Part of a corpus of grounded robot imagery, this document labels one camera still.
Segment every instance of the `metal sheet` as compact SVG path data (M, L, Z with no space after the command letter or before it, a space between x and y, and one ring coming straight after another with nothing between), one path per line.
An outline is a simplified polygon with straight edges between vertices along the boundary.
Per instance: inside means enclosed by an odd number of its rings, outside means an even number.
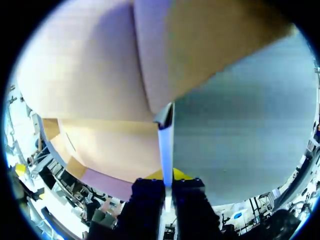
M212 205L284 184L310 137L314 64L304 38L284 38L175 102L173 167L200 177Z

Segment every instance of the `yellow part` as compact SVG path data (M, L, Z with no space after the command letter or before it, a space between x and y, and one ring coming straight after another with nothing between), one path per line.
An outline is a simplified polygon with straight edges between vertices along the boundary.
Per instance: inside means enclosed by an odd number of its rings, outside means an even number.
M17 163L15 165L15 172L19 177L23 176L27 171L27 167L23 164Z
M163 174L162 174L162 170L158 170L155 173L147 176L145 179L157 179L157 180L162 180L163 179Z
M179 169L176 169L176 168L173 169L173 176L174 176L174 180L181 180L181 179L191 180L191 179L193 179L193 177L185 175L182 171L180 171Z
M181 180L181 179L185 179L185 180L191 180L193 179L192 177L185 175L182 171L180 171L179 169L174 168L173 169L173 176L174 176L174 180ZM162 170L158 170L155 173L147 176L145 179L157 179L157 180L162 180L163 179L163 173Z
M45 192L39 195L39 198L41 198L42 200L45 198Z

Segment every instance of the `blue object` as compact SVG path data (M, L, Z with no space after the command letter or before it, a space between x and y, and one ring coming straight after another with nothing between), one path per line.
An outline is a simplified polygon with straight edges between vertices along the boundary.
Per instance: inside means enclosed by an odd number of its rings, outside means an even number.
M236 215L234 215L233 219L238 219L242 216L242 213L237 213Z

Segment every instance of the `metal rod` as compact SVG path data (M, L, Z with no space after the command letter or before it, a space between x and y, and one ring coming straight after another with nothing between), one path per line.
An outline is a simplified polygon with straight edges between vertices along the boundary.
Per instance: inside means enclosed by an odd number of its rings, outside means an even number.
M253 199L254 199L254 202L255 202L256 208L257 208L257 210L258 210L258 213L259 213L259 221L260 221L261 213L260 213L259 205L258 205L258 203L257 203L257 198L256 198L256 197L254 197Z
M251 208L252 208L252 211L253 211L255 224L258 224L257 223L257 217L256 217L256 211L255 211L254 205L252 204L251 198L249 199L249 201L250 201Z

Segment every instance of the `cable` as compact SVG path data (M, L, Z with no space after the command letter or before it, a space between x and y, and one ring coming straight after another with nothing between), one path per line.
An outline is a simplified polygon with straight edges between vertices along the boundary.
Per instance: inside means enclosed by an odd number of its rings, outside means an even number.
M176 220L177 220L177 218L175 218L175 220L173 220L173 222L171 223L171 226L175 223Z

